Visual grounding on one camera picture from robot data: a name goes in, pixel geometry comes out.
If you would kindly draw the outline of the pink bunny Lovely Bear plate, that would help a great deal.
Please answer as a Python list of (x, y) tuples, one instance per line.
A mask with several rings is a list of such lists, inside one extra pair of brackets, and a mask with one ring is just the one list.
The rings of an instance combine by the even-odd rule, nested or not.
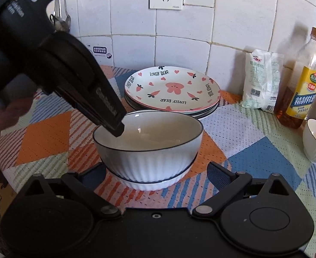
[(156, 66), (130, 75), (125, 94), (149, 109), (194, 113), (220, 101), (220, 87), (203, 73), (175, 66)]

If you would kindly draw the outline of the patchwork checkered tablecloth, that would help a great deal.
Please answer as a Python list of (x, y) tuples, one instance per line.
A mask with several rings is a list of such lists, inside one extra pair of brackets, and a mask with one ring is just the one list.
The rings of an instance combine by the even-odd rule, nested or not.
[[(306, 253), (316, 257), (316, 164), (304, 154), (302, 132), (282, 126), (272, 114), (240, 107), (239, 100), (239, 96), (222, 91), (218, 109), (202, 121), (205, 131), (197, 159), (175, 185), (144, 192), (107, 176), (96, 193), (121, 209), (193, 209), (217, 192), (206, 177), (210, 161), (256, 178), (277, 172), (314, 220), (315, 231)], [(33, 174), (58, 178), (68, 171), (82, 172), (100, 160), (92, 140), (94, 128), (61, 97), (39, 95), (29, 113), (2, 132), (0, 170), (15, 191)]]

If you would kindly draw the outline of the teal fried egg plate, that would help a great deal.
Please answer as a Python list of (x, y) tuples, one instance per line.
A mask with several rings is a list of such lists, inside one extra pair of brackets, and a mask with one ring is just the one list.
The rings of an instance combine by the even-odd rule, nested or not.
[(159, 111), (156, 109), (148, 109), (148, 108), (144, 108), (144, 107), (140, 107), (138, 104), (134, 104), (132, 102), (130, 102), (128, 99), (125, 99), (125, 101), (128, 103), (128, 105), (134, 109), (134, 111), (136, 112), (153, 112), (155, 114), (158, 113), (165, 113), (165, 114), (169, 114), (169, 116), (171, 117), (191, 117), (193, 119), (204, 119), (205, 117), (208, 117), (209, 115), (212, 115), (212, 113), (214, 113), (216, 111), (216, 109), (218, 109), (219, 104), (217, 103), (214, 107), (211, 107), (210, 109), (206, 110), (206, 111), (201, 111), (200, 113), (197, 114), (184, 114), (181, 112), (172, 112), (172, 111)]

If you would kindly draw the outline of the white salt bag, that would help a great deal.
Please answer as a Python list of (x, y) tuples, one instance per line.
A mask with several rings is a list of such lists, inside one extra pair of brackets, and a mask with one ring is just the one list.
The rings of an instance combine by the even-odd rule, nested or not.
[(284, 55), (254, 50), (245, 56), (245, 80), (240, 106), (273, 113), (276, 105)]

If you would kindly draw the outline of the hanging metal ladle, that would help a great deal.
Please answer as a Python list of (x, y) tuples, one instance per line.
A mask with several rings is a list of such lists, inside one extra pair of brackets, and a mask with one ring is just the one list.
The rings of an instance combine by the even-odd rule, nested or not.
[(66, 0), (54, 0), (54, 11), (49, 16), (56, 31), (70, 32), (71, 17), (68, 13)]

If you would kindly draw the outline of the cooking oil bottle yellow label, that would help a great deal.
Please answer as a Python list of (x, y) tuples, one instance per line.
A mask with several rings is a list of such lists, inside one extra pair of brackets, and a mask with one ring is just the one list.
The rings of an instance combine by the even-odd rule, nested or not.
[(280, 103), (274, 108), (278, 121), (297, 129), (305, 120), (316, 97), (316, 27), (299, 51)]

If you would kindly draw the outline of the wall sticker label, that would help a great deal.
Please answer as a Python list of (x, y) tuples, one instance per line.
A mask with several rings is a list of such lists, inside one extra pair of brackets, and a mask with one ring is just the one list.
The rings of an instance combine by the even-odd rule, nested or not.
[(112, 54), (108, 51), (106, 47), (87, 45), (88, 50), (92, 53), (94, 57), (106, 57), (107, 59), (112, 58)]

